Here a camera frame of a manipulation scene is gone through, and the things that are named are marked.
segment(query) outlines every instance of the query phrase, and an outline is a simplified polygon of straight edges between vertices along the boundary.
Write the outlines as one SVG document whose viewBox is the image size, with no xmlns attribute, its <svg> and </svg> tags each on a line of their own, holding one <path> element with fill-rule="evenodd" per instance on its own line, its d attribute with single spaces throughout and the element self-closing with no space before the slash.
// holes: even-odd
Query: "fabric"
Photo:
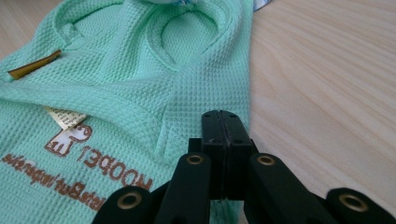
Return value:
<svg viewBox="0 0 396 224">
<path fill-rule="evenodd" d="M 91 223 L 115 190 L 168 181 L 206 111 L 248 126 L 252 7 L 65 0 L 53 9 L 0 62 L 1 222 Z M 56 49 L 22 79 L 7 73 Z M 88 118 L 61 132 L 44 106 Z M 212 207 L 211 223 L 237 221 L 238 204 Z"/>
</svg>

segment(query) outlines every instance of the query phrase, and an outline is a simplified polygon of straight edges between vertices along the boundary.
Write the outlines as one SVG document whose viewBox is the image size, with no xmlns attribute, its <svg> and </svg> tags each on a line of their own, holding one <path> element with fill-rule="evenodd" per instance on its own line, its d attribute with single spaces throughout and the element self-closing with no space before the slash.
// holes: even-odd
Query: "white tag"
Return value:
<svg viewBox="0 0 396 224">
<path fill-rule="evenodd" d="M 265 7 L 271 0 L 254 0 L 253 11 L 257 11 L 262 7 Z"/>
<path fill-rule="evenodd" d="M 59 124 L 59 126 L 61 126 L 63 130 L 74 128 L 85 118 L 87 118 L 87 115 L 74 111 L 54 109 L 47 106 L 44 106 L 44 108 L 49 112 L 50 116 L 55 119 L 55 121 Z"/>
</svg>

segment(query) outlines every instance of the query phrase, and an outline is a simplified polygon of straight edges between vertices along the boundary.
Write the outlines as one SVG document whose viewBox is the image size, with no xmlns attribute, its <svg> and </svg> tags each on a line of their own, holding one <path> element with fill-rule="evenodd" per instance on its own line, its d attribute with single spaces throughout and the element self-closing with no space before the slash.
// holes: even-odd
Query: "table surface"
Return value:
<svg viewBox="0 0 396 224">
<path fill-rule="evenodd" d="M 0 60 L 60 0 L 0 1 Z M 396 215 L 396 1 L 274 0 L 254 14 L 250 137 L 321 197 Z"/>
</svg>

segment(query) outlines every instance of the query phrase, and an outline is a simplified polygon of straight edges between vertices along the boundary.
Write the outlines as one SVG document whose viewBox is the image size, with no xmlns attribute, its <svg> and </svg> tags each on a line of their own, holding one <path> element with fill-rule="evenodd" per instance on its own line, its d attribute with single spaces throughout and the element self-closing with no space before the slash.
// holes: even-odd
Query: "waffle-textured fabric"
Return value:
<svg viewBox="0 0 396 224">
<path fill-rule="evenodd" d="M 91 223 L 115 190 L 167 182 L 206 111 L 248 126 L 252 7 L 62 1 L 0 62 L 0 222 Z M 22 79 L 7 73 L 57 49 Z M 88 118 L 61 132 L 44 106 Z M 237 221 L 238 205 L 212 207 L 212 223 Z"/>
</svg>

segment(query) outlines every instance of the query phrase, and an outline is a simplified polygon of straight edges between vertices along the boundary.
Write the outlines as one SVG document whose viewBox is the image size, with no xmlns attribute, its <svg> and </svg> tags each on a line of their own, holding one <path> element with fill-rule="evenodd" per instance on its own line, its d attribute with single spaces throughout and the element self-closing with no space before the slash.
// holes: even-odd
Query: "wooden table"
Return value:
<svg viewBox="0 0 396 224">
<path fill-rule="evenodd" d="M 60 0 L 0 1 L 0 59 Z M 396 215 L 396 1 L 275 0 L 254 14 L 250 136 L 308 189 Z"/>
</svg>

